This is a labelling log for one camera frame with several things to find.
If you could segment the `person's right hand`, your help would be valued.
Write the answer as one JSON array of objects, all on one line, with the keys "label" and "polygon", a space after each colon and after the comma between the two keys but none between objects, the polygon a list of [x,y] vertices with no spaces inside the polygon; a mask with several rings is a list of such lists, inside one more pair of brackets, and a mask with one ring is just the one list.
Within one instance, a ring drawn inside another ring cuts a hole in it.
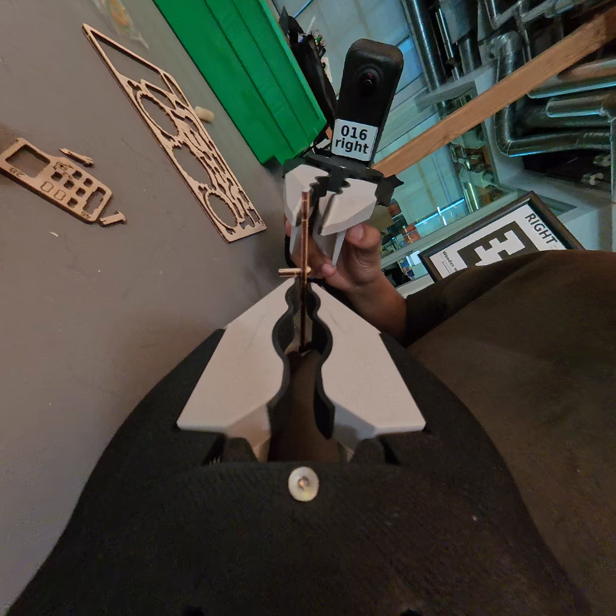
[{"label": "person's right hand", "polygon": [[359,223],[346,230],[334,264],[308,235],[307,265],[313,279],[352,295],[365,291],[382,276],[380,246],[380,232],[365,222]]}]

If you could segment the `thin wooden puzzle piece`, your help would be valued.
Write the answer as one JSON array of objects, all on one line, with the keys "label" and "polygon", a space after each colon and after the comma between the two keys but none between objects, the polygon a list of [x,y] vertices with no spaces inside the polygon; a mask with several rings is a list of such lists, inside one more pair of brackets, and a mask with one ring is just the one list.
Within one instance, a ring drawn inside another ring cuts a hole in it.
[{"label": "thin wooden puzzle piece", "polygon": [[301,198],[301,236],[300,236],[300,274],[299,274],[299,350],[307,345],[307,282],[309,278],[309,218],[311,192],[302,192]]}]

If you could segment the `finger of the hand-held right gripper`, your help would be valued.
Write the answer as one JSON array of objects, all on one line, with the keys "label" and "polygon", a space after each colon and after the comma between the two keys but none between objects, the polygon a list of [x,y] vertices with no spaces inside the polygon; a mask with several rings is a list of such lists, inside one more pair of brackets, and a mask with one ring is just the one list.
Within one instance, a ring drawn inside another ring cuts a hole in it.
[{"label": "finger of the hand-held right gripper", "polygon": [[315,242],[336,266],[347,230],[370,218],[376,205],[377,184],[348,179],[340,192],[319,197],[315,218]]},{"label": "finger of the hand-held right gripper", "polygon": [[312,185],[317,183],[320,177],[321,169],[311,165],[298,165],[285,174],[283,199],[285,216],[291,226],[289,252],[296,252],[301,236],[303,193],[311,191]]}]

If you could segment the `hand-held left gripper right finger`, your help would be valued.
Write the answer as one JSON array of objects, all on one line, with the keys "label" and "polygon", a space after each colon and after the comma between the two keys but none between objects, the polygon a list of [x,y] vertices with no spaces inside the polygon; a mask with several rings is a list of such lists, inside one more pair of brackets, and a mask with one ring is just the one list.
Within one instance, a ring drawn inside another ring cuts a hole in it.
[{"label": "hand-held left gripper right finger", "polygon": [[311,291],[331,340],[321,381],[334,406],[333,438],[354,451],[367,439],[422,431],[426,420],[380,332],[322,287]]}]

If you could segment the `silver metal pipes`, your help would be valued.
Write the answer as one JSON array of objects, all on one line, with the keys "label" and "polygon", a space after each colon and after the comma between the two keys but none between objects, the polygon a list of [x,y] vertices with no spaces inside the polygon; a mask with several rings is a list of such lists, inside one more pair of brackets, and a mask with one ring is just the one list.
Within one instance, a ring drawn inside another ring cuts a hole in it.
[{"label": "silver metal pipes", "polygon": [[429,94],[481,66],[477,1],[403,4]]}]

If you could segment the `clear plastic bag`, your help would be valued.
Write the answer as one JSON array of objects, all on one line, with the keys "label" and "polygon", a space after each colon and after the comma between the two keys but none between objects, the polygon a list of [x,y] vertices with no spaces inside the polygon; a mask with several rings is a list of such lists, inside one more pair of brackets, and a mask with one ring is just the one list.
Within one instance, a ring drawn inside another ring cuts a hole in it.
[{"label": "clear plastic bag", "polygon": [[105,17],[117,35],[139,43],[144,49],[150,48],[122,1],[91,1],[91,3]]}]

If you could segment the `wooden beam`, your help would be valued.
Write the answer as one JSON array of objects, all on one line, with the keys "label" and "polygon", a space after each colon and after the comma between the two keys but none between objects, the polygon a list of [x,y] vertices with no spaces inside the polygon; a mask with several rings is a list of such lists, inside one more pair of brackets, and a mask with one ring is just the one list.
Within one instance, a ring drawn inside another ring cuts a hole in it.
[{"label": "wooden beam", "polygon": [[435,126],[381,159],[375,169],[385,176],[401,173],[613,39],[614,5],[446,116]]}]

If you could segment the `person's brown trousers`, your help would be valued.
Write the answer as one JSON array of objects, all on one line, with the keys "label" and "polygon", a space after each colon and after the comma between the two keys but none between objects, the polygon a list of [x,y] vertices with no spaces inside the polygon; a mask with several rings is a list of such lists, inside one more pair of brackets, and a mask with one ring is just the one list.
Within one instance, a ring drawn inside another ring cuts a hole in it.
[{"label": "person's brown trousers", "polygon": [[406,298],[403,345],[473,412],[595,615],[615,615],[615,253],[471,267]]}]

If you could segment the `grey desk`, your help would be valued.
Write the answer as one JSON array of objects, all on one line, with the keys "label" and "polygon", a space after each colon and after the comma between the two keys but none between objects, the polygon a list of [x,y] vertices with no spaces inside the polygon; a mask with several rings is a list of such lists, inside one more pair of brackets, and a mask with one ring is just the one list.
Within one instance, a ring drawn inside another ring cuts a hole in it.
[{"label": "grey desk", "polygon": [[[281,188],[152,1],[149,45],[90,1],[1,1],[1,148],[91,157],[125,224],[89,226],[1,176],[1,612],[62,534],[110,439],[213,330],[275,286]],[[214,112],[212,140],[267,229],[225,243],[84,36],[87,23]],[[49,232],[59,235],[56,238]]]}]

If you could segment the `wooden sheet with gear cutouts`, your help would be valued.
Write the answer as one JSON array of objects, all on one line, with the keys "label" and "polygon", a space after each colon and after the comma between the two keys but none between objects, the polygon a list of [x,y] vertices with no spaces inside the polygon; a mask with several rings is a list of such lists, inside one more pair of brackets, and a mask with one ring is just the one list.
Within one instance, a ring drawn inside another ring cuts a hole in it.
[{"label": "wooden sheet with gear cutouts", "polygon": [[82,30],[222,239],[265,230],[175,78],[90,25]]}]

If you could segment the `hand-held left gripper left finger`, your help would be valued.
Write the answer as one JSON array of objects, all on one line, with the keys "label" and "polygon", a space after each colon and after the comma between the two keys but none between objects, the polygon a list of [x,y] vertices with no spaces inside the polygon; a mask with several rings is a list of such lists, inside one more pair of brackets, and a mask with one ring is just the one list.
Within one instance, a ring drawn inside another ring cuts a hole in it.
[{"label": "hand-held left gripper left finger", "polygon": [[272,334],[289,306],[282,282],[231,321],[184,406],[177,426],[248,441],[259,461],[267,459],[271,438],[267,404],[283,382],[283,359]]}]

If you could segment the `green plastic bin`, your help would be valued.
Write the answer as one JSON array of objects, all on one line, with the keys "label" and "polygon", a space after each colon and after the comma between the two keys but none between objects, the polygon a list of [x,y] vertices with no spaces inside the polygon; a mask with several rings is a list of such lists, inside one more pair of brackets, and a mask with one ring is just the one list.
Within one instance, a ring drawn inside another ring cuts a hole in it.
[{"label": "green plastic bin", "polygon": [[294,158],[326,119],[265,1],[155,1],[260,163]]}]

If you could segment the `person's right forearm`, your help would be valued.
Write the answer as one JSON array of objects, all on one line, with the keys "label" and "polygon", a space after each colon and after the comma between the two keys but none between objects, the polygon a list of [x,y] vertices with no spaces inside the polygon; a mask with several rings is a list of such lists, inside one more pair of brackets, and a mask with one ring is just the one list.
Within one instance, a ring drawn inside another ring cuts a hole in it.
[{"label": "person's right forearm", "polygon": [[344,291],[356,312],[380,333],[401,340],[406,329],[406,302],[381,273],[372,281]]}]

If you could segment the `dark framed marker sign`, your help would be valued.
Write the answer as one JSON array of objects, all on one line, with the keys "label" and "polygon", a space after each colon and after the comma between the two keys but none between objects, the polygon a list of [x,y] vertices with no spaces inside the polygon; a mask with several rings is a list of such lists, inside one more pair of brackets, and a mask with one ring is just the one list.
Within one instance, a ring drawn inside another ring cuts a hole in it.
[{"label": "dark framed marker sign", "polygon": [[528,192],[418,255],[433,281],[540,251],[583,245],[534,192]]}]

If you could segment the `phone-shaped wooden puzzle frame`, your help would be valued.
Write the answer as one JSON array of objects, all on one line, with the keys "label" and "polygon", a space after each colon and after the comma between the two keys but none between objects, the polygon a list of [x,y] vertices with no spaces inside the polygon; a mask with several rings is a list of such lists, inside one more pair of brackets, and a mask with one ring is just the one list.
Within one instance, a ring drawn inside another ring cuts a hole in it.
[{"label": "phone-shaped wooden puzzle frame", "polygon": [[13,181],[92,224],[112,199],[112,191],[65,157],[48,155],[19,137],[1,153],[1,172]]}]

